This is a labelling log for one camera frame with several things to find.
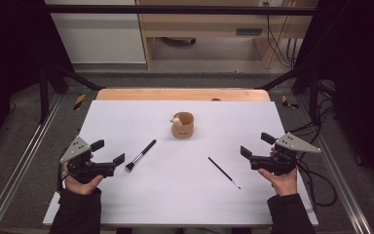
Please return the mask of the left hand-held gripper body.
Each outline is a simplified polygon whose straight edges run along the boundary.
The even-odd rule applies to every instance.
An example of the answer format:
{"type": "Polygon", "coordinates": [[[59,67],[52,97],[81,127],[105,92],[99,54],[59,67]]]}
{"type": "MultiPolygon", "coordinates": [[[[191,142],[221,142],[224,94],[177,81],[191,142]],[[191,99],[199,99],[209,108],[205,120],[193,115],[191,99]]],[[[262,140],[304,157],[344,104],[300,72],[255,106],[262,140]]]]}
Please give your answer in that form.
{"type": "Polygon", "coordinates": [[[92,155],[91,143],[87,143],[81,137],[76,136],[64,150],[59,162],[61,165],[68,162],[69,173],[83,184],[90,182],[96,176],[108,177],[114,175],[116,167],[113,162],[96,163],[92,161],[92,155]]]}

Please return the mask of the thick black makeup brush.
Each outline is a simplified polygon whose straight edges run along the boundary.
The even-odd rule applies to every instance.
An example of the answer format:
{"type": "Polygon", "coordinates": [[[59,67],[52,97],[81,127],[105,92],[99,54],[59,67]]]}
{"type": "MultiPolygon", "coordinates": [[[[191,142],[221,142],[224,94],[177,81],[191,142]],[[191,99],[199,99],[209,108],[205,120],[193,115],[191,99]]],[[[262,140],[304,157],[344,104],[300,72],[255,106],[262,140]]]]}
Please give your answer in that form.
{"type": "Polygon", "coordinates": [[[153,139],[130,163],[125,166],[127,172],[131,172],[134,166],[139,162],[139,160],[156,144],[156,140],[153,139]]]}

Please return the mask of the thin black brush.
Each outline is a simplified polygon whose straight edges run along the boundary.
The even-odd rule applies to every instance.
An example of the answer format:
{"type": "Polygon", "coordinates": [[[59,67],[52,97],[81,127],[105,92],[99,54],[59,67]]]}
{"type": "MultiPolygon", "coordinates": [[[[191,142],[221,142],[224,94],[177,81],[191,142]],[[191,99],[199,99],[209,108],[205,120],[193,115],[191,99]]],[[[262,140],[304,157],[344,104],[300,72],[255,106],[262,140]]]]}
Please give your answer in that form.
{"type": "Polygon", "coordinates": [[[207,159],[224,175],[226,176],[236,187],[242,189],[237,182],[235,182],[213,159],[207,157],[207,159]]]}

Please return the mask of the brown cup with animal figure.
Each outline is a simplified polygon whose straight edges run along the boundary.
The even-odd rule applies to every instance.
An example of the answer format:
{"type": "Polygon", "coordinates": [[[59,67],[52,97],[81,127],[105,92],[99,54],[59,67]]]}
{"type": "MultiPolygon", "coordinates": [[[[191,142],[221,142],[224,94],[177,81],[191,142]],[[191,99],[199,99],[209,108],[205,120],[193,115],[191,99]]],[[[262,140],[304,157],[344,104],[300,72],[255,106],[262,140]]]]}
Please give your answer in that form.
{"type": "Polygon", "coordinates": [[[194,116],[190,112],[177,112],[170,120],[171,133],[176,138],[188,138],[194,132],[194,116]]]}

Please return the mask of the person's left hand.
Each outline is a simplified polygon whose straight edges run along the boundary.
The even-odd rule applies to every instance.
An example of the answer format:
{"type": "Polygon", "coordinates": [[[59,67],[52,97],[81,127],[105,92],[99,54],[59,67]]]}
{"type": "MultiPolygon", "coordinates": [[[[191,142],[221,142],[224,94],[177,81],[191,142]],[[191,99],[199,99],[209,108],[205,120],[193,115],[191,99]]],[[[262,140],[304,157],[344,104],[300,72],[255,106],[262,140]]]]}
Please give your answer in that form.
{"type": "Polygon", "coordinates": [[[67,169],[67,164],[68,162],[64,162],[62,164],[62,168],[66,172],[64,183],[65,183],[66,189],[73,193],[80,194],[80,195],[90,195],[97,189],[98,185],[103,180],[102,175],[97,175],[90,182],[83,184],[69,174],[69,171],[67,169]]]}

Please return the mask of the person's right hand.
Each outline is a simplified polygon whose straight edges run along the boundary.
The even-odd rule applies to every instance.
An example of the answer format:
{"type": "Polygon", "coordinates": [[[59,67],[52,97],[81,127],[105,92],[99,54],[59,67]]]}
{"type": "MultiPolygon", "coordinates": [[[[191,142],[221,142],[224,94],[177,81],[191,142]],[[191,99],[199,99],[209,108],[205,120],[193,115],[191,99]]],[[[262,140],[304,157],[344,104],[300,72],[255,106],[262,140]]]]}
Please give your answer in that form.
{"type": "Polygon", "coordinates": [[[297,193],[297,169],[284,175],[274,175],[265,169],[259,169],[258,173],[271,182],[278,195],[288,196],[297,193]]]}

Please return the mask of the black metal stand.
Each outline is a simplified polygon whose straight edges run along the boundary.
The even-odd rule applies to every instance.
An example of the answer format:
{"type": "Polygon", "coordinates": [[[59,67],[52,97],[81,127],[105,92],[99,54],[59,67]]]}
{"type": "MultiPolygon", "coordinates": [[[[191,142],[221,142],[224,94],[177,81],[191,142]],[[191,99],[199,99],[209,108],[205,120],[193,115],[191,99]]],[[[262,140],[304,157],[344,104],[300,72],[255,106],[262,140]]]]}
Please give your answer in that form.
{"type": "Polygon", "coordinates": [[[41,118],[43,124],[50,116],[50,101],[48,85],[51,85],[57,94],[65,94],[68,86],[64,78],[68,77],[93,91],[100,91],[102,87],[77,74],[74,69],[68,69],[58,63],[47,63],[39,71],[39,91],[41,118]]]}
{"type": "Polygon", "coordinates": [[[258,87],[258,90],[270,91],[275,86],[295,78],[291,92],[295,95],[303,95],[307,89],[309,94],[309,117],[315,125],[319,124],[318,118],[318,73],[314,67],[308,62],[296,65],[290,71],[284,73],[279,78],[258,87]]]}

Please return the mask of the wooden table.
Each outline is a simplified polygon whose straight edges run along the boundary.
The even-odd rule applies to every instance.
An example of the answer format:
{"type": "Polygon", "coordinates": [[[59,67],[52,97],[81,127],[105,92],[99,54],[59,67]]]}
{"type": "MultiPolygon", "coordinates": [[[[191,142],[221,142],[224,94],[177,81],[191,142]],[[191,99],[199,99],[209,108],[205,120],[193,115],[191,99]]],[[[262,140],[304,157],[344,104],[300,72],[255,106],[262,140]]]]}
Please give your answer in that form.
{"type": "Polygon", "coordinates": [[[270,101],[264,90],[254,89],[102,89],[96,100],[221,100],[270,101]]]}

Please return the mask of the dark curtain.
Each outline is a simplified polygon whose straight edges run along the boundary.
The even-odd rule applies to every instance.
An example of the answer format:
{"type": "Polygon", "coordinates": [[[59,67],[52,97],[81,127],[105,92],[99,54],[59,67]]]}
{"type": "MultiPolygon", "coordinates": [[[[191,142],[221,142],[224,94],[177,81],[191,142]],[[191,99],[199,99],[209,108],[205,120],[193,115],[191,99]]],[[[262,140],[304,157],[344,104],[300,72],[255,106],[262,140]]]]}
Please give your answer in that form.
{"type": "Polygon", "coordinates": [[[374,0],[318,0],[298,60],[336,86],[335,105],[374,170],[374,0]]]}
{"type": "Polygon", "coordinates": [[[53,63],[73,68],[45,0],[0,0],[0,128],[12,94],[53,63]]]}

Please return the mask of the white cabinet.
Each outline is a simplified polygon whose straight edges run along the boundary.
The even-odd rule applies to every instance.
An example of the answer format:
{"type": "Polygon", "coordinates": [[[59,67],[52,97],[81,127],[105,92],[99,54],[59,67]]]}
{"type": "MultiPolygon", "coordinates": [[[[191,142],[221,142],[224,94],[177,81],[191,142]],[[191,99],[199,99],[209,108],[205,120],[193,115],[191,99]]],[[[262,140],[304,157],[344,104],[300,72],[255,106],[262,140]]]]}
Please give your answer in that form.
{"type": "Polygon", "coordinates": [[[144,63],[137,14],[52,14],[73,64],[144,63]]]}

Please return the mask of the light wooden desk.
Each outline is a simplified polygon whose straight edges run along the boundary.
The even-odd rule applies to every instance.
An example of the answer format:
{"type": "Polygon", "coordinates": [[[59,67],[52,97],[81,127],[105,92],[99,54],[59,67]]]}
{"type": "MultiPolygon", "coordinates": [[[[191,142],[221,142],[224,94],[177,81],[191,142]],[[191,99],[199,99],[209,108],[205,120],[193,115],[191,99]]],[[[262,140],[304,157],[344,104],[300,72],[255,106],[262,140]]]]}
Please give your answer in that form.
{"type": "MultiPolygon", "coordinates": [[[[134,0],[138,6],[228,6],[314,8],[318,0],[134,0]]],[[[284,38],[302,40],[309,28],[310,16],[252,15],[175,15],[140,14],[138,16],[144,51],[153,55],[154,39],[201,37],[249,37],[254,40],[263,66],[271,68],[280,54],[284,38]]]]}

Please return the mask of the yellow-handled tool right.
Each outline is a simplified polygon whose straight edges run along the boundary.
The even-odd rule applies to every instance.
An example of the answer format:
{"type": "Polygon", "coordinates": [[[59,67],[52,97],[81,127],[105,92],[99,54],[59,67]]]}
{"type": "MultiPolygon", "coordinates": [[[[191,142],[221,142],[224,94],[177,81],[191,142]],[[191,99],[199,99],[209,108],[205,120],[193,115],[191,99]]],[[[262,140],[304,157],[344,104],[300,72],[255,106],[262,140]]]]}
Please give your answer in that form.
{"type": "Polygon", "coordinates": [[[281,97],[281,103],[282,103],[282,106],[284,107],[289,107],[292,109],[299,109],[298,104],[289,103],[286,96],[281,97]]]}

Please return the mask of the yellow-handled tool left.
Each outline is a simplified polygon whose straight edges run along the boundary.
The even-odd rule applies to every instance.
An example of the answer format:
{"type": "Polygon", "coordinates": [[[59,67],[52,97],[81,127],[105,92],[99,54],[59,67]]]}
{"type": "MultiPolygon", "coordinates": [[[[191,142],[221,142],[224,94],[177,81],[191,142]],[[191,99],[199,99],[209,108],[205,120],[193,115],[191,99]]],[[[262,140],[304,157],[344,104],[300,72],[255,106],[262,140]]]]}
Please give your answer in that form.
{"type": "Polygon", "coordinates": [[[78,95],[77,99],[76,99],[76,102],[75,102],[75,105],[73,107],[73,110],[79,110],[84,99],[85,99],[86,95],[85,94],[80,94],[78,95]]]}

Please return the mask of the aluminium rail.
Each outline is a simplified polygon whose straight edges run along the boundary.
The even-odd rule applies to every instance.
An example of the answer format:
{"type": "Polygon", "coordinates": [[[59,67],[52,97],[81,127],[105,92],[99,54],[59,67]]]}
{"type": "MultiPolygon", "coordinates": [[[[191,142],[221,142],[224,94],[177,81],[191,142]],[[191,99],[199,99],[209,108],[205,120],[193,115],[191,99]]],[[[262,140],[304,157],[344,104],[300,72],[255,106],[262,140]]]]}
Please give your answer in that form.
{"type": "Polygon", "coordinates": [[[62,95],[54,95],[47,116],[42,122],[38,124],[38,127],[35,130],[26,148],[24,149],[17,163],[17,166],[13,170],[9,180],[2,190],[0,194],[0,221],[2,220],[3,215],[11,204],[17,190],[19,189],[20,183],[23,180],[23,177],[28,170],[31,161],[36,155],[36,152],[44,136],[46,135],[48,128],[51,126],[62,100],[62,95]]]}
{"type": "MultiPolygon", "coordinates": [[[[323,123],[322,117],[324,117],[333,106],[328,100],[320,100],[318,106],[314,107],[313,114],[310,113],[308,100],[305,97],[299,97],[297,99],[300,103],[301,109],[308,120],[318,120],[320,124],[323,123]]],[[[324,166],[326,167],[332,184],[335,187],[338,200],[344,206],[345,212],[351,222],[352,227],[356,234],[372,234],[371,227],[362,212],[355,195],[342,174],[342,171],[336,164],[333,154],[325,142],[325,139],[320,130],[315,131],[314,142],[318,145],[321,150],[321,158],[324,166]]]]}

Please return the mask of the black horizontal frame bar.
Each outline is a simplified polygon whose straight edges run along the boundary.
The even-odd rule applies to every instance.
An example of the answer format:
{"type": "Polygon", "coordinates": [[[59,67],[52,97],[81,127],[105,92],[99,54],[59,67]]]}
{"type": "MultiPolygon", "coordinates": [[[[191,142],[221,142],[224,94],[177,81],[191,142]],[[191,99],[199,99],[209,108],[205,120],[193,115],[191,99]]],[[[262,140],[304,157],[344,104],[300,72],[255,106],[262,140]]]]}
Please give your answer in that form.
{"type": "Polygon", "coordinates": [[[58,14],[180,14],[180,15],[255,15],[313,16],[316,8],[228,7],[228,6],[131,6],[131,5],[47,5],[58,14]]]}

